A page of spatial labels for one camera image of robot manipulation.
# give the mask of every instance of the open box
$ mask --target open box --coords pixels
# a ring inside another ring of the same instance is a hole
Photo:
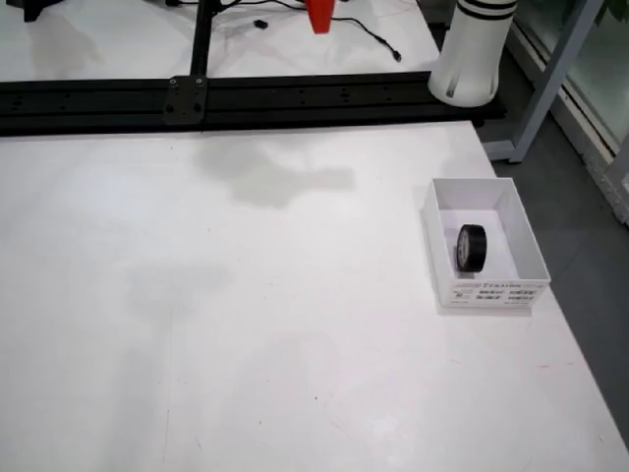
[[[422,219],[444,307],[530,307],[550,284],[513,180],[433,179]],[[478,273],[456,266],[464,224],[479,224],[486,232],[486,262]]]

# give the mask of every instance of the white table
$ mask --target white table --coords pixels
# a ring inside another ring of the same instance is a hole
[[[65,0],[25,26],[22,11],[0,4],[0,57],[5,61],[0,80],[189,74],[196,7],[159,5],[157,0]],[[315,35],[305,13],[261,5],[234,8],[214,20],[207,73],[255,77],[429,71],[438,57],[415,0],[350,0],[338,3],[336,14],[361,20],[400,51],[402,62],[354,25],[334,23],[330,34]],[[269,28],[256,29],[257,19],[267,21]]]
[[[436,304],[426,185],[492,175],[468,123],[1,141],[0,469],[628,470],[550,291]]]

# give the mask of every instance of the black tape roll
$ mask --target black tape roll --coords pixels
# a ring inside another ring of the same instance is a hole
[[[487,236],[479,224],[464,224],[456,242],[456,265],[462,272],[480,272],[487,257]]]

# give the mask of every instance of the metal frame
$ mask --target metal frame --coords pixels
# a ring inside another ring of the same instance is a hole
[[[540,130],[543,119],[561,89],[568,70],[585,41],[603,0],[582,0],[568,19],[542,76],[535,83],[535,92],[511,140],[486,143],[490,160],[522,162]]]
[[[501,118],[440,102],[429,73],[208,79],[212,18],[200,0],[189,76],[0,84],[0,136],[261,130]]]
[[[599,171],[586,158],[586,166],[618,221],[629,225],[629,137],[625,138],[620,152],[605,170]]]

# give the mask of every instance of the cable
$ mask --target cable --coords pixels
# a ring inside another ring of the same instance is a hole
[[[304,3],[303,0],[296,0],[299,3]],[[276,3],[278,5],[282,5],[283,7],[286,7],[290,10],[294,10],[297,12],[306,12],[308,11],[308,9],[306,7],[298,7],[295,5],[290,5],[288,3],[284,3],[281,0],[256,0],[256,1],[243,1],[243,0],[233,0],[231,3],[228,3],[227,5],[223,5],[222,8],[220,9],[219,12],[217,13],[222,13],[232,7],[236,7],[236,6],[247,6],[247,5],[263,5],[265,3]],[[199,2],[187,2],[187,1],[183,1],[180,0],[179,1],[180,5],[198,5]],[[367,28],[363,22],[361,22],[360,20],[357,20],[356,18],[352,18],[352,17],[332,17],[331,20],[333,22],[348,22],[348,23],[353,23],[355,25],[357,25],[361,30],[363,30],[364,32],[366,32],[369,36],[371,36],[373,39],[375,39],[377,42],[379,42],[380,44],[382,44],[384,47],[386,47],[390,52],[391,55],[393,56],[393,59],[395,59],[397,62],[400,62],[402,60],[402,54],[400,54],[399,51],[397,51],[395,48],[393,48],[393,46],[391,46],[391,44],[389,44],[389,42],[384,39],[382,36],[377,35],[376,33],[374,33],[373,31],[371,31],[369,28]]]

